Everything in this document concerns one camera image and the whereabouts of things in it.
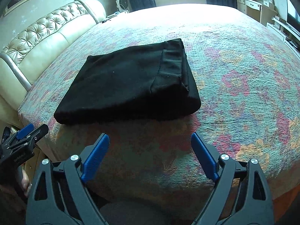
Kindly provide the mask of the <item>left hand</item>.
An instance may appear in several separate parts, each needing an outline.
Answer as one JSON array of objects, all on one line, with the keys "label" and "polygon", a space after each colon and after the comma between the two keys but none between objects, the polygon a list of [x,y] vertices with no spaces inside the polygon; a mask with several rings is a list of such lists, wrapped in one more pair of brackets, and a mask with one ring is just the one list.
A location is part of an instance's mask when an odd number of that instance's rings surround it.
[{"label": "left hand", "polygon": [[28,197],[31,190],[32,184],[25,170],[22,170],[22,180],[20,182],[20,187],[22,188],[24,195]]}]

